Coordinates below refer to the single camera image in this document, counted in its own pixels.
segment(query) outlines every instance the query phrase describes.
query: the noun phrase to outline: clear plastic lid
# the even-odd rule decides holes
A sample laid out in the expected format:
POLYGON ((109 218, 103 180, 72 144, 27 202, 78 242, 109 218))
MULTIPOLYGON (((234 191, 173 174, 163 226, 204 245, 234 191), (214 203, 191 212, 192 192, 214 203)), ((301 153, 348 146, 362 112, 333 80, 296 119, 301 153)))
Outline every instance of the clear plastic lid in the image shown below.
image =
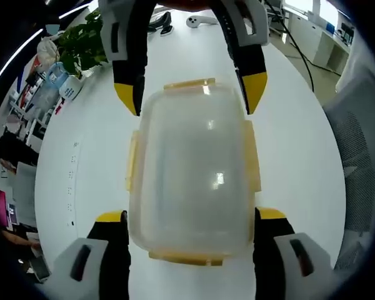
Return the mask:
POLYGON ((136 141, 129 229, 138 246, 214 257, 247 247, 253 208, 232 89, 184 83, 154 94, 136 141))

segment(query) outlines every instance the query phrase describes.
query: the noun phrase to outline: office floor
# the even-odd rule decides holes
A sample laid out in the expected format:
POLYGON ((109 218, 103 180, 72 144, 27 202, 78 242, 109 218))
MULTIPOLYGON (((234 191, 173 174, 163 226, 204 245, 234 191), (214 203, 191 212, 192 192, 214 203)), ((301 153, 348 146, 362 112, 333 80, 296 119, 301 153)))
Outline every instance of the office floor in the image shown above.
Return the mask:
MULTIPOLYGON (((290 44, 284 44, 281 37, 279 37, 277 34, 271 33, 270 42, 290 60, 293 66, 296 67, 296 69, 310 85, 310 79, 306 66, 304 65, 297 49, 290 44)), ((318 101, 323 106, 333 99, 335 95, 335 86, 340 76, 332 72, 319 69, 318 67, 314 67, 309 62, 307 62, 307 64, 312 74, 312 80, 314 81, 314 93, 318 98, 318 101)))

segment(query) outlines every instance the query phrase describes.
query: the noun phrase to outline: green leaves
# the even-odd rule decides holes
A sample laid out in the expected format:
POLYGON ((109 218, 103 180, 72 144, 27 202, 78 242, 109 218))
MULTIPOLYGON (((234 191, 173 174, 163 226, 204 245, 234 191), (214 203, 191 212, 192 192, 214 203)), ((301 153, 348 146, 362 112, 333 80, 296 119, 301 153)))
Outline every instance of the green leaves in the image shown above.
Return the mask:
POLYGON ((101 42, 103 20, 98 9, 85 17, 86 24, 69 28, 59 38, 60 61, 71 74, 78 74, 75 63, 84 71, 108 62, 101 42))

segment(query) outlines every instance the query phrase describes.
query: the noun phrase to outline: potted plant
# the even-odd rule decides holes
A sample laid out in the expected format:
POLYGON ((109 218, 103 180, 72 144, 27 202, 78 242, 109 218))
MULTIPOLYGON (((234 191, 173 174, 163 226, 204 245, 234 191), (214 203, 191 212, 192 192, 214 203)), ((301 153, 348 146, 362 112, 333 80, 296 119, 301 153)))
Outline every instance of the potted plant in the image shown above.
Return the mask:
POLYGON ((70 74, 78 77, 81 75, 79 70, 108 63, 100 37, 103 20, 99 10, 88 14, 85 20, 86 24, 67 29, 58 41, 59 60, 70 74))

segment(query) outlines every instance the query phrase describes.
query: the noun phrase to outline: person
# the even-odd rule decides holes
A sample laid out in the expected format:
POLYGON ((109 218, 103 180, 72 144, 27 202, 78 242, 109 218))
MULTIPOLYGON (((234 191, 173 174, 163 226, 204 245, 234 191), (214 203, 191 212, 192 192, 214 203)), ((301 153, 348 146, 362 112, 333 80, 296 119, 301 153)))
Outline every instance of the person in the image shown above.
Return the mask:
POLYGON ((28 147, 11 132, 0 137, 0 164, 12 173, 16 173, 19 162, 30 166, 38 165, 39 154, 28 147))

